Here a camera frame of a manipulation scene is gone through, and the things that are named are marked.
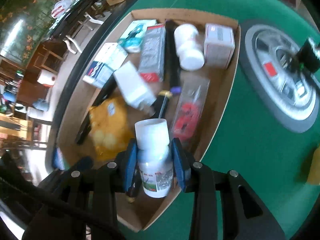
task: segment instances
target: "cardboard box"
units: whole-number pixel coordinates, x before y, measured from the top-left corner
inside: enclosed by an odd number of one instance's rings
[[[200,161],[204,157],[204,154],[217,131],[232,89],[239,56],[240,26],[236,20],[231,18],[197,10],[175,8],[134,10],[119,22],[106,38],[105,42],[117,41],[129,24],[137,19],[157,19],[160,23],[164,23],[166,19],[174,19],[178,24],[188,22],[195,25],[202,33],[204,33],[206,23],[226,25],[233,29],[236,47],[228,69],[215,69],[204,66],[197,71],[181,72],[182,81],[190,77],[190,75],[198,75],[210,79],[201,120],[189,149],[194,154],[195,159]],[[140,54],[129,54],[126,58],[126,61],[127,60],[130,60],[138,67]],[[153,89],[154,94],[157,94],[160,90],[169,88],[168,79],[166,79],[164,84],[150,83],[150,87]],[[83,118],[87,114],[88,108],[91,106],[98,93],[99,89],[95,90],[91,85],[80,80],[68,103],[60,126],[57,145],[70,165],[88,154],[95,158],[90,136],[88,136],[81,146],[76,145],[74,141]],[[172,123],[178,99],[179,97],[170,99],[166,113],[169,127]],[[133,131],[134,123],[143,119],[145,119],[143,113],[128,107],[129,125],[132,127]],[[103,164],[104,163],[96,161],[95,168],[98,168]],[[148,197],[141,189],[136,201],[134,203],[128,203],[124,194],[117,193],[116,208],[118,220],[134,231],[145,230],[161,216],[180,193],[181,189],[178,187],[175,179],[173,185],[174,187],[169,195],[162,199]]]

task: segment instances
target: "red item in plastic bag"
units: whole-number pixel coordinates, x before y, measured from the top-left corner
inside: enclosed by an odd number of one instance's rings
[[[174,124],[174,137],[179,138],[182,142],[190,139],[196,130],[199,117],[199,108],[196,104],[184,103]]]

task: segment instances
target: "red label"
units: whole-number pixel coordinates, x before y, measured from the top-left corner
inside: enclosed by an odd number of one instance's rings
[[[162,28],[163,26],[164,26],[163,24],[157,24],[157,25],[154,25],[154,26],[147,27],[147,30],[156,29],[156,28]]]
[[[268,72],[270,77],[274,77],[278,74],[278,72],[276,71],[275,67],[271,62],[265,63],[263,66],[265,70]]]
[[[159,81],[159,77],[156,73],[140,73],[140,76],[148,83]]]

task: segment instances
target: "paper towel roll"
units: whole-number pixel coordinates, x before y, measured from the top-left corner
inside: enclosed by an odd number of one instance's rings
[[[38,82],[43,85],[53,86],[57,76],[50,71],[42,69],[38,75]]]

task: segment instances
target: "white pill bottle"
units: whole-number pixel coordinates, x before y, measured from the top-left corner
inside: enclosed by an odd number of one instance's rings
[[[174,42],[181,68],[193,71],[204,65],[203,45],[194,25],[185,23],[178,26],[174,31]]]
[[[167,196],[172,187],[173,163],[166,119],[135,123],[138,166],[144,192],[153,198]]]

